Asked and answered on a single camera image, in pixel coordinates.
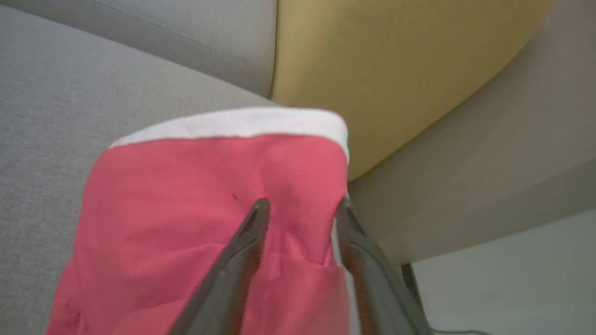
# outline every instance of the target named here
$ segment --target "gray sofa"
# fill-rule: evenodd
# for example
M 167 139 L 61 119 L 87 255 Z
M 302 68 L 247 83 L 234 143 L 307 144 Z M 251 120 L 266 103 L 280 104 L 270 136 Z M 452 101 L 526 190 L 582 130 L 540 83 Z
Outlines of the gray sofa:
M 87 174 L 111 142 L 274 104 L 276 1 L 167 2 L 193 9 L 182 17 L 127 2 L 0 1 L 23 10 L 0 5 L 0 334 L 43 333 Z
M 0 334 L 45 329 L 109 144 L 270 106 L 277 1 L 0 0 Z M 507 68 L 349 185 L 396 265 L 596 207 L 596 3 L 555 0 Z

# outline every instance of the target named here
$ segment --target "sofa armrest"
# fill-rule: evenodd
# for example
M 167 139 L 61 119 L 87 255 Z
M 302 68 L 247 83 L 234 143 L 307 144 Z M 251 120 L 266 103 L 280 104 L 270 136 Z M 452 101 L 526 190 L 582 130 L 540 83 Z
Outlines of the sofa armrest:
M 341 114 L 350 179 L 476 92 L 550 0 L 280 0 L 272 99 Z
M 560 0 L 495 80 L 350 183 L 393 263 L 596 208 L 596 2 Z

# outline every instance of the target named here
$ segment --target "black cable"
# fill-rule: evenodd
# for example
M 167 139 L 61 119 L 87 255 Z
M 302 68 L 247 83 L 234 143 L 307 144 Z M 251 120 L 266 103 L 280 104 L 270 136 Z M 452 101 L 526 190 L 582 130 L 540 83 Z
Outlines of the black cable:
M 475 335 L 493 335 L 490 333 L 487 333 L 485 331 L 482 330 L 440 330 L 440 329 L 434 329 L 431 328 L 431 331 L 433 331 L 433 333 L 437 333 L 437 334 L 475 334 Z

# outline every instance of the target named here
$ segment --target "white floor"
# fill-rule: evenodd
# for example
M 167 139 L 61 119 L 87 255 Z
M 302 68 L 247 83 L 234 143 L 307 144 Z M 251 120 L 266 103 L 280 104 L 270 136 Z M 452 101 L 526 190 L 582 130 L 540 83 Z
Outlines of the white floor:
M 596 209 L 413 269 L 434 328 L 596 334 Z

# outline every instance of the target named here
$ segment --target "yellow pillow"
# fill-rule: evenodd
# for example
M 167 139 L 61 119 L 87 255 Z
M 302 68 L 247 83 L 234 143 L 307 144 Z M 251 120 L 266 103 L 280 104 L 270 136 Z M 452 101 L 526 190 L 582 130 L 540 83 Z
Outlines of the yellow pillow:
M 550 0 L 280 0 L 272 99 L 341 114 L 350 179 L 494 77 Z

